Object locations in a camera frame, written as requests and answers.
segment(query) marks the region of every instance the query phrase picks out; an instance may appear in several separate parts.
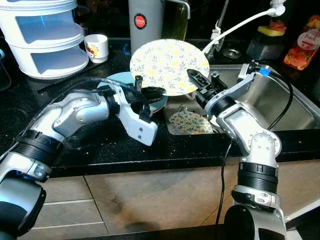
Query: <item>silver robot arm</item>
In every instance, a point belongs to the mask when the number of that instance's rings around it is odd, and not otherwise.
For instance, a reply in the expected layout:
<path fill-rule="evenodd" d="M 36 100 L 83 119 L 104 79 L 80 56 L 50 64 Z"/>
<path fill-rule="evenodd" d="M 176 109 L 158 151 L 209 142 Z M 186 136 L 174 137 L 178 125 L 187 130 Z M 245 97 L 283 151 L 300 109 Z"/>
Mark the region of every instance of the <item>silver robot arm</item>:
<path fill-rule="evenodd" d="M 277 195 L 276 156 L 281 152 L 281 141 L 263 128 L 249 109 L 235 102 L 248 91 L 255 74 L 249 64 L 244 64 L 238 83 L 226 89 L 214 74 L 215 79 L 209 82 L 201 73 L 188 70 L 190 80 L 198 87 L 197 102 L 209 116 L 216 116 L 216 122 L 244 156 L 239 163 L 238 184 L 231 193 L 234 206 L 224 219 L 227 239 L 285 240 L 286 225 Z"/>
<path fill-rule="evenodd" d="M 66 138 L 84 125 L 107 120 L 115 114 L 128 135 L 150 146 L 158 126 L 149 115 L 135 113 L 125 89 L 108 85 L 103 95 L 73 92 L 48 105 L 16 143 L 0 158 L 0 240 L 15 239 L 35 224 L 46 191 L 35 181 L 45 182 L 51 165 Z"/>

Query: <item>small cup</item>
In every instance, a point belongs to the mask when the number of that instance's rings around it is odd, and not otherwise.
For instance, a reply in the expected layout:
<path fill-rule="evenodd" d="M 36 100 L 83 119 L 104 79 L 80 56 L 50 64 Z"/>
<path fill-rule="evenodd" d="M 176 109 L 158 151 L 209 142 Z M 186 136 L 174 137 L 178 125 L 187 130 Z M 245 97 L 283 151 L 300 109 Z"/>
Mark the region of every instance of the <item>small cup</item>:
<path fill-rule="evenodd" d="M 108 59 L 108 38 L 102 34 L 91 34 L 84 37 L 86 53 L 91 62 L 101 64 Z"/>

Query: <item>sink basin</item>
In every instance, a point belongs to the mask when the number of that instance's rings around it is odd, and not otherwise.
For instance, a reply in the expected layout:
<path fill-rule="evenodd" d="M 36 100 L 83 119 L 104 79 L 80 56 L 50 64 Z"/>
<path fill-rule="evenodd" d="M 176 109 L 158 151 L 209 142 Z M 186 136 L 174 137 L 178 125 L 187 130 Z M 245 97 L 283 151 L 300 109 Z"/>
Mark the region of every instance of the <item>sink basin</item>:
<path fill-rule="evenodd" d="M 237 84 L 238 74 L 242 65 L 211 65 L 210 74 L 213 71 L 220 73 L 220 79 L 231 88 Z M 320 108 L 312 103 L 299 90 L 293 87 L 294 98 L 292 104 L 282 119 L 273 127 L 273 131 L 285 130 L 303 130 L 320 128 Z M 235 99 L 243 103 L 260 124 L 267 128 L 282 112 L 289 99 L 289 90 L 287 85 L 278 78 L 271 79 L 262 75 L 256 74 L 254 81 L 251 83 L 248 92 Z M 189 100 L 186 96 L 169 97 L 164 108 L 168 131 L 173 135 L 183 135 L 173 126 L 169 118 L 177 112 L 181 105 L 184 105 L 188 111 L 205 116 L 204 110 L 197 104 L 196 100 Z M 215 127 L 214 119 L 211 121 L 213 127 L 218 133 L 221 129 Z"/>

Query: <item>red logo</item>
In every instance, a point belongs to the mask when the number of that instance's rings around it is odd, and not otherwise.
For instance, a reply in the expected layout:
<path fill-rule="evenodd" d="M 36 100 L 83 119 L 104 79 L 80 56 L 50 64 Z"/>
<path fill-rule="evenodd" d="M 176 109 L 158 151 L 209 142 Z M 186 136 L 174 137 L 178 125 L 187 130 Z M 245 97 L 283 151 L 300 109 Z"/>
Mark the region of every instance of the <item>red logo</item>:
<path fill-rule="evenodd" d="M 144 15 L 142 15 L 141 13 L 138 13 L 134 16 L 134 25 L 138 28 L 138 29 L 144 29 L 147 25 L 147 19 Z"/>

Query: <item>white plate with yellow flowers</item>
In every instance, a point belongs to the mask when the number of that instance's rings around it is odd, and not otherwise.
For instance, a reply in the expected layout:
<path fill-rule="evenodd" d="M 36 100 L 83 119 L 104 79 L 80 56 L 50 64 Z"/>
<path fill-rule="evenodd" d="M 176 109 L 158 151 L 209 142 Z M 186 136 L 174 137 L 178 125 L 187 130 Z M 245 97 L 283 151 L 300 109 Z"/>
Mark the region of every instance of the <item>white plate with yellow flowers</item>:
<path fill-rule="evenodd" d="M 176 39 L 160 39 L 146 43 L 134 52 L 130 71 L 135 78 L 143 77 L 142 87 L 160 87 L 167 96 L 180 96 L 197 88 L 188 77 L 187 69 L 209 76 L 206 56 L 192 44 Z"/>
<path fill-rule="evenodd" d="M 175 112 L 169 121 L 183 134 L 212 134 L 213 128 L 203 116 L 191 111 Z"/>

